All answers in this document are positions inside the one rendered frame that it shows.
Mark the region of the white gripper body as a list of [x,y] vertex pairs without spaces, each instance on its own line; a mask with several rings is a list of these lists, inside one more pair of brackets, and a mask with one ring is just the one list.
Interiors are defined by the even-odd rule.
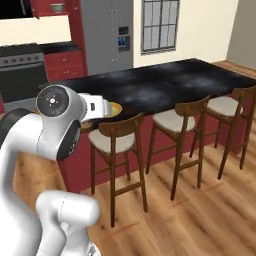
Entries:
[[102,100],[102,103],[103,103],[103,114],[102,116],[103,117],[111,117],[112,116],[112,105],[109,101],[103,99]]

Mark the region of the yellow plate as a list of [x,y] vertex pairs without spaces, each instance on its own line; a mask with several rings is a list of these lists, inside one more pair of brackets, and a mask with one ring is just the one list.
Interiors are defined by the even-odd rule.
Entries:
[[116,102],[111,102],[110,106],[111,106],[111,111],[110,111],[109,117],[115,117],[119,115],[123,110],[122,106]]

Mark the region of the wooden bar stool white cushion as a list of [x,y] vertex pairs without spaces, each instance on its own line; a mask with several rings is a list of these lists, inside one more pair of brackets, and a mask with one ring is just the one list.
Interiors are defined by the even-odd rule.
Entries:
[[[228,154],[232,149],[242,149],[240,169],[243,169],[255,108],[256,85],[248,88],[235,88],[231,97],[221,96],[209,100],[206,113],[218,121],[218,127],[216,130],[206,133],[206,136],[216,135],[214,147],[218,145],[221,126],[226,124],[229,127],[218,179],[222,178]],[[232,139],[240,118],[246,122],[244,139],[239,144],[233,145]]]
[[[175,198],[179,173],[184,169],[194,165],[198,166],[197,187],[201,187],[204,138],[206,131],[206,109],[209,99],[210,97],[207,96],[199,101],[178,103],[175,105],[174,109],[154,114],[152,117],[153,126],[146,162],[146,173],[149,173],[153,154],[175,148],[175,169],[171,189],[171,200],[174,200]],[[166,148],[155,150],[154,142],[157,130],[169,137],[174,144]],[[185,145],[185,137],[186,133],[190,131],[195,133],[193,145],[196,144],[197,140],[200,140],[199,157],[194,161],[182,164],[181,159]]]
[[[100,123],[96,130],[89,133],[91,159],[91,193],[95,193],[96,175],[110,171],[110,217],[111,226],[115,226],[116,197],[128,191],[140,188],[143,209],[148,211],[146,185],[143,171],[142,146],[140,140],[140,126],[144,114],[118,122]],[[140,180],[117,189],[115,186],[116,168],[124,165],[127,179],[131,180],[128,152],[132,150],[137,156]]]

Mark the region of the red island with black top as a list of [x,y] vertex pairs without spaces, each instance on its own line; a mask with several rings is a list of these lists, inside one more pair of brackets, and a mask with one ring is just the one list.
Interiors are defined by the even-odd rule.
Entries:
[[[256,79],[224,69],[198,59],[140,67],[124,71],[91,75],[51,82],[64,85],[76,92],[102,95],[122,105],[123,112],[106,121],[119,121],[139,113],[146,116],[141,126],[143,162],[147,161],[152,116],[173,109],[177,103],[219,97],[231,94],[234,88],[256,84]],[[104,119],[92,122],[93,128]],[[90,143],[87,134],[81,134],[75,152],[59,161],[66,189],[80,193],[90,187]]]

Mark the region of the red base cupboards black top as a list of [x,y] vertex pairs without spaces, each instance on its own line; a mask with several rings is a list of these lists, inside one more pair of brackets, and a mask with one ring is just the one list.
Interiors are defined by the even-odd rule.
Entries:
[[72,41],[40,44],[49,82],[86,75],[82,49]]

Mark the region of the grey fridge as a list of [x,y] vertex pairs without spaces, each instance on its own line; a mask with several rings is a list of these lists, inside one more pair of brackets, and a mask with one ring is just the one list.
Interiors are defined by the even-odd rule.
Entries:
[[89,75],[133,67],[133,0],[81,0]]

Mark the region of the silver oven with hob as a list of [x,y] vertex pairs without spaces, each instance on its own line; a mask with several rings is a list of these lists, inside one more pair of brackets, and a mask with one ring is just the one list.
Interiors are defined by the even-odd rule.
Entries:
[[34,110],[47,82],[44,54],[36,43],[0,46],[0,95],[6,111]]

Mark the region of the dark framed window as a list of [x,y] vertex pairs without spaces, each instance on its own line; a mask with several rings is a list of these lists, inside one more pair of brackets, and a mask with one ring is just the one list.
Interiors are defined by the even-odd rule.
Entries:
[[176,49],[180,0],[142,0],[143,55]]

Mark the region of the green bowl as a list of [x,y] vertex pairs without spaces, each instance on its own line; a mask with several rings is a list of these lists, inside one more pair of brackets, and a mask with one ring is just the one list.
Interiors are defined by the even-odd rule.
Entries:
[[66,9],[66,5],[64,3],[54,3],[51,4],[51,9],[54,13],[62,13]]

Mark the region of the black microwave oven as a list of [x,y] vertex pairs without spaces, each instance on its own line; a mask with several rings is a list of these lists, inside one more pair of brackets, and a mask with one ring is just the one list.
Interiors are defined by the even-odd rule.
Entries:
[[0,20],[31,17],[30,0],[0,0]]

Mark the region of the red wall cupboard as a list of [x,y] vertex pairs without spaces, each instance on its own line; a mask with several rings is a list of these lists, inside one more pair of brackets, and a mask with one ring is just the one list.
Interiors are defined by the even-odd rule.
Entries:
[[[79,0],[30,0],[32,14],[34,17],[74,15],[80,9]],[[62,13],[54,13],[51,9],[51,4],[64,3],[66,9]]]

